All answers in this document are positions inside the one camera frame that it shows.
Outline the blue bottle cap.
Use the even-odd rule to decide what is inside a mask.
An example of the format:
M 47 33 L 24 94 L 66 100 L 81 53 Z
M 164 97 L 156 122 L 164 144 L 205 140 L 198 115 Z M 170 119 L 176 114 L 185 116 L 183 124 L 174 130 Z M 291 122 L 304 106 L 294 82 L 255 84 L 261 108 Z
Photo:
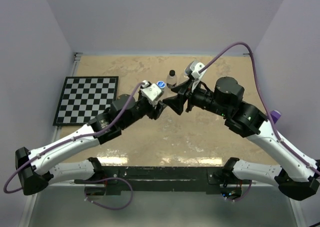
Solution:
M 158 81 L 156 83 L 158 85 L 158 87 L 160 87 L 161 89 L 164 89 L 166 87 L 166 83 L 162 80 Z

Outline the small clear plastic bottle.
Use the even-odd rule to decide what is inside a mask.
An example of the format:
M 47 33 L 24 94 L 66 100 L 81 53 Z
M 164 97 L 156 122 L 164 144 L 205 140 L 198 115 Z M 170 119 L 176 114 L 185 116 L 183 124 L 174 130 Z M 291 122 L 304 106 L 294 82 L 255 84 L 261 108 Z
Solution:
M 170 76 L 169 73 L 166 78 L 166 86 L 171 89 L 172 87 L 175 87 L 177 85 L 177 75 Z

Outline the black bottle cap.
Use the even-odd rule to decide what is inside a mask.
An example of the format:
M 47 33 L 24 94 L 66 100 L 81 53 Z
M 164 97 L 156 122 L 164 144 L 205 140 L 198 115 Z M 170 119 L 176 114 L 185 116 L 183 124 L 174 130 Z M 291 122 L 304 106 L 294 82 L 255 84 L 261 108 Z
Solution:
M 169 75 L 170 75 L 170 76 L 175 76 L 175 75 L 176 75 L 176 72 L 175 72 L 174 70 L 170 70 L 170 71 L 169 71 Z

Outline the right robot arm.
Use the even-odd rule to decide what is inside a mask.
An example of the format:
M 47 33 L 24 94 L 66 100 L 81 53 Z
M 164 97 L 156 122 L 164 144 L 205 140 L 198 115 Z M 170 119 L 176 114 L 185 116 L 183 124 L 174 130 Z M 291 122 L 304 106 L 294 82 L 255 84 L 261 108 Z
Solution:
M 258 181 L 269 184 L 287 197 L 302 201 L 317 193 L 319 160 L 308 157 L 291 143 L 284 146 L 285 138 L 276 134 L 272 122 L 256 106 L 243 101 L 245 89 L 232 77 L 221 77 L 213 91 L 201 87 L 191 88 L 191 80 L 172 89 L 177 95 L 163 102 L 175 113 L 201 108 L 223 117 L 230 131 L 262 148 L 276 162 L 266 165 L 231 157 L 217 174 L 224 185 L 237 180 Z

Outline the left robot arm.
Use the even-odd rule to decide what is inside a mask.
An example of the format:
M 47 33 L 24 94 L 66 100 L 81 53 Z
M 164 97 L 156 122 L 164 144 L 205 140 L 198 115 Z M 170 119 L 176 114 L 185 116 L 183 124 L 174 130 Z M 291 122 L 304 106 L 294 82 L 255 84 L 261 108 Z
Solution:
M 122 131 L 143 117 L 157 120 L 165 109 L 159 101 L 140 95 L 137 100 L 123 94 L 110 107 L 84 124 L 77 131 L 43 147 L 15 151 L 15 168 L 25 196 L 41 192 L 51 184 L 68 180 L 99 183 L 104 171 L 96 158 L 63 166 L 62 162 L 89 148 L 97 147 L 122 134 Z

